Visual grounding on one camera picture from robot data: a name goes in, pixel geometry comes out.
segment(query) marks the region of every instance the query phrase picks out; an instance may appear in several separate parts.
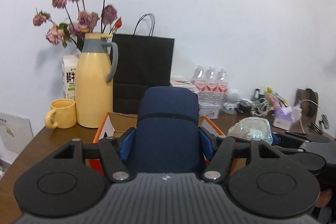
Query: bag handle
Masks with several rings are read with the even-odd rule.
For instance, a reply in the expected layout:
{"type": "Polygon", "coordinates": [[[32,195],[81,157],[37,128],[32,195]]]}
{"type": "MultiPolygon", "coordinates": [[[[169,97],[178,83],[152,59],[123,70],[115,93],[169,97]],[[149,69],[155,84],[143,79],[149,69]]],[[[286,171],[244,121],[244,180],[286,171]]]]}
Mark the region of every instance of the bag handle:
{"type": "Polygon", "coordinates": [[[137,23],[136,26],[135,26],[133,35],[135,35],[135,31],[137,30],[137,27],[138,27],[139,23],[140,23],[146,16],[149,16],[149,17],[151,18],[151,22],[152,22],[151,29],[149,30],[149,35],[148,35],[148,36],[149,36],[149,37],[152,37],[152,36],[153,36],[154,27],[155,27],[155,16],[154,16],[154,14],[152,14],[152,13],[144,14],[142,17],[140,17],[140,19],[138,20],[138,23],[137,23]]]}

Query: green leaf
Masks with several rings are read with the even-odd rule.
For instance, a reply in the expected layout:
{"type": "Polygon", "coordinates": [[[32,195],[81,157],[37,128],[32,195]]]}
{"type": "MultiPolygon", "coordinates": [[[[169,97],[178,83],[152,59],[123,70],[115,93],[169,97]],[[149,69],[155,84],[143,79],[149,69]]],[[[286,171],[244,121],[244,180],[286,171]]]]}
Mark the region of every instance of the green leaf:
{"type": "Polygon", "coordinates": [[[68,30],[68,26],[69,26],[69,24],[62,22],[62,23],[59,24],[59,29],[62,29],[64,31],[66,31],[66,30],[68,30]]]}
{"type": "Polygon", "coordinates": [[[39,14],[45,16],[47,19],[50,18],[50,14],[47,13],[47,12],[44,12],[44,11],[42,11],[42,10],[41,10],[41,12],[40,12],[39,14]]]}
{"type": "Polygon", "coordinates": [[[64,40],[65,41],[71,41],[69,33],[66,33],[66,32],[64,33],[64,40]]]}
{"type": "Polygon", "coordinates": [[[80,51],[83,50],[84,40],[83,38],[77,37],[77,47],[80,51]]]}

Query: thermos lid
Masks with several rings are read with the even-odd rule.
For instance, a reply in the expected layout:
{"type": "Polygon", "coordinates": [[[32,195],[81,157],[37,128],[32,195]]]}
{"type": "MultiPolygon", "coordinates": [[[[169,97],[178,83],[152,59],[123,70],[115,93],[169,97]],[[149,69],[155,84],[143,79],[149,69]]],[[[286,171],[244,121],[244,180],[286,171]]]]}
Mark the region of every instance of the thermos lid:
{"type": "Polygon", "coordinates": [[[85,34],[85,38],[87,39],[102,39],[102,38],[110,38],[113,37],[113,34],[104,34],[100,32],[88,32],[85,34]]]}

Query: yellow thermos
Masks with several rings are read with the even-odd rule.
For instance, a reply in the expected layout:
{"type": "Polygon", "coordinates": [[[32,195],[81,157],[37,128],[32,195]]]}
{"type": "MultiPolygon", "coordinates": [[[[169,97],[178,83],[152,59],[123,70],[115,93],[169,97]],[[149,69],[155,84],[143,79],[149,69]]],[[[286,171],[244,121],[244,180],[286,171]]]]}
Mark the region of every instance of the yellow thermos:
{"type": "Polygon", "coordinates": [[[85,34],[75,81],[77,122],[84,127],[99,127],[106,112],[113,112],[112,80],[118,64],[118,45],[106,43],[109,37],[112,35],[85,34]],[[107,47],[113,54],[112,65],[107,47]]]}

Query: yellow mug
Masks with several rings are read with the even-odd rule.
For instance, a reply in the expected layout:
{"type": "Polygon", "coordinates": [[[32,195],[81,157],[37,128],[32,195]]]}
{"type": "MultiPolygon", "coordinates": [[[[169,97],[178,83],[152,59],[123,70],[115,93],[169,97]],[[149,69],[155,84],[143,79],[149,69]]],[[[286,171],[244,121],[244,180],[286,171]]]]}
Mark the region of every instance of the yellow mug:
{"type": "Polygon", "coordinates": [[[75,101],[58,99],[50,104],[50,111],[44,118],[46,127],[54,129],[73,127],[77,122],[75,101]]]}

